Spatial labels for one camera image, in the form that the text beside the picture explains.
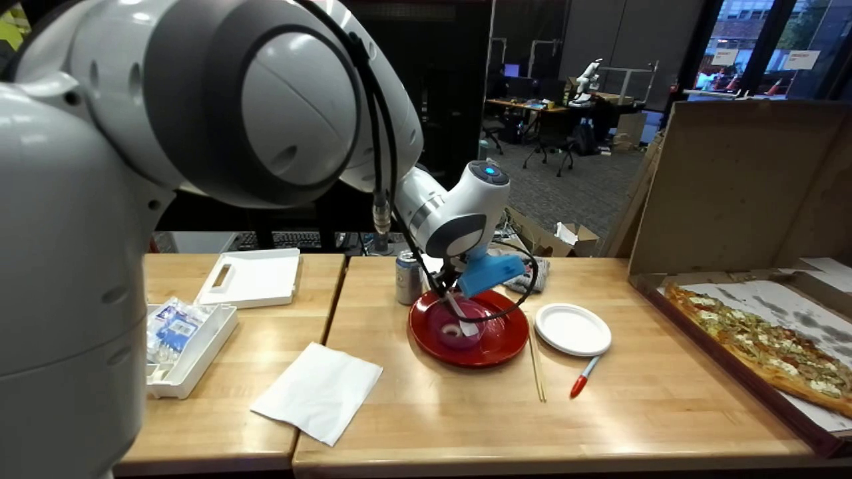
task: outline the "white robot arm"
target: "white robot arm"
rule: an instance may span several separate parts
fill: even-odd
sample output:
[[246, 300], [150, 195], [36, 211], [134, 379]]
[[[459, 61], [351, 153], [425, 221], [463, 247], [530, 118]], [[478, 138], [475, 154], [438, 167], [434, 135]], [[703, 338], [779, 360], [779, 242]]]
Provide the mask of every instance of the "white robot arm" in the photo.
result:
[[508, 179], [471, 163], [446, 191], [422, 149], [403, 84], [335, 0], [63, 13], [0, 84], [0, 479], [109, 477], [134, 445], [141, 255], [176, 190], [276, 207], [342, 179], [377, 195], [379, 229], [395, 207], [422, 250], [463, 255]]

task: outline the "paper napkin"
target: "paper napkin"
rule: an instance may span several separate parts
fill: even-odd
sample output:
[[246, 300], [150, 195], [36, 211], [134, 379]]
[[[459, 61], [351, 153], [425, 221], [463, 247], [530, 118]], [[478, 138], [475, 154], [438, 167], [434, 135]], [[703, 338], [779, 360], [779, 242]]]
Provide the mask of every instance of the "paper napkin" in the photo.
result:
[[379, 376], [381, 368], [373, 362], [310, 344], [250, 410], [335, 445]]

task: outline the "desk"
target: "desk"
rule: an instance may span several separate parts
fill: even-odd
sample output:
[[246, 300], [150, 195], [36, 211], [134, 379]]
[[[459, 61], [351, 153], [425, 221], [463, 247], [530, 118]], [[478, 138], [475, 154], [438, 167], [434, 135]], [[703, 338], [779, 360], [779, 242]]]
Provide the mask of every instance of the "desk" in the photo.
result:
[[[295, 477], [487, 477], [584, 472], [809, 468], [809, 447], [626, 282], [626, 262], [559, 259], [532, 319], [580, 303], [614, 327], [587, 391], [584, 360], [536, 338], [508, 366], [459, 371], [409, 342], [395, 262], [351, 259], [327, 347], [385, 366], [335, 447], [298, 438]], [[546, 391], [536, 395], [532, 355]]]
[[[148, 255], [148, 300], [193, 300], [217, 255]], [[345, 255], [305, 255], [290, 307], [241, 311], [241, 326], [186, 400], [150, 400], [120, 477], [287, 472], [295, 428], [253, 415], [250, 403], [323, 342]]]

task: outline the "white plate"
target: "white plate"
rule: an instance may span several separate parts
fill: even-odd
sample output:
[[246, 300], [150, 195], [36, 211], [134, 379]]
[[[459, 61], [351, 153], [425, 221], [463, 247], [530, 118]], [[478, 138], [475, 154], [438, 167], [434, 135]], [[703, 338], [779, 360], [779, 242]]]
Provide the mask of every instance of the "white plate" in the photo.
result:
[[607, 322], [576, 303], [538, 310], [536, 331], [550, 347], [574, 358], [598, 358], [614, 344]]

